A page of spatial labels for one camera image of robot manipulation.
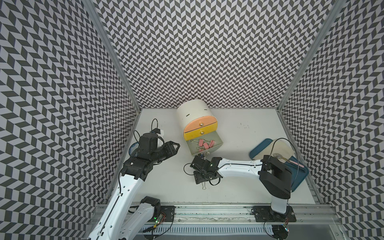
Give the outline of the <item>green bottom drawer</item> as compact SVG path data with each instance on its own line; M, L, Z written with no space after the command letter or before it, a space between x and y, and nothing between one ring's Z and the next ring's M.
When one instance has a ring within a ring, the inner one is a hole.
M199 154L210 155L223 145L223 141L217 131L187 140L186 143L192 156Z

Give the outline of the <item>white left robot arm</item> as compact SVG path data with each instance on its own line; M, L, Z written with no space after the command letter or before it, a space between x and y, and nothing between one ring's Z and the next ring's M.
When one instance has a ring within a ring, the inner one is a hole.
M138 145L119 172L112 198L102 217L89 233L89 240L132 240L143 226L161 215L161 201L146 196L128 217L133 200L154 166L175 156L180 144L165 142L155 132L140 136Z

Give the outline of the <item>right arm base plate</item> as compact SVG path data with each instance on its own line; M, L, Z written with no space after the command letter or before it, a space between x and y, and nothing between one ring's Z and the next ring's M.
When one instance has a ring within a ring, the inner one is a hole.
M253 206L251 213L258 223L295 223L297 221L291 206L287 206L284 214L273 211L270 206Z

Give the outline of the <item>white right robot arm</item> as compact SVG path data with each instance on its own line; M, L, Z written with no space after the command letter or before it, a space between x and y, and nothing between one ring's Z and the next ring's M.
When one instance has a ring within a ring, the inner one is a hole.
M229 177L259 180L272 196L271 210L281 215L288 211L293 173L275 157L265 155L261 160L247 162L221 157L214 157L209 161L203 155L198 155L190 163L190 168L194 170L197 185Z

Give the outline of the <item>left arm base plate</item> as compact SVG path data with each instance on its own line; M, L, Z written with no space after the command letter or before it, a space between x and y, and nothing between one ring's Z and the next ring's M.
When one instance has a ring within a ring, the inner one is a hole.
M171 223L175 218L176 206L161 206L160 211L152 219L150 223Z

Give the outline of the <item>orange top drawer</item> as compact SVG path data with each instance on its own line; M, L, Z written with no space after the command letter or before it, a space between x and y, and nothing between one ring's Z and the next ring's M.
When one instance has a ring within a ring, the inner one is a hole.
M218 120L214 116L205 116L197 118L188 123L184 128L184 133L188 133L200 128L207 128L208 132L216 131L218 128Z

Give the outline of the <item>white round drawer cabinet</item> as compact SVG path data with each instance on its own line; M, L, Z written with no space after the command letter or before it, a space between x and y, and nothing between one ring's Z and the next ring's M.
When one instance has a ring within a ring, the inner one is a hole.
M205 116L214 116L209 109L208 105L203 100L191 100L183 103L177 108L177 116L179 123L183 130L185 126L190 123L192 120Z

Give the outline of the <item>yellow drawer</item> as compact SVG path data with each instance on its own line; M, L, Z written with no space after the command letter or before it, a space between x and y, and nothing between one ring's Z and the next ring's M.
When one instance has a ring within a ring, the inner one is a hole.
M201 128L196 129L196 130L192 130L192 131L189 131L187 133L184 133L183 137L184 137L184 140L189 141L189 140L195 139L197 137L201 137L203 135L212 133L212 132L216 131L217 128L218 128L218 123L216 122L216 123L207 125L205 127L201 127Z

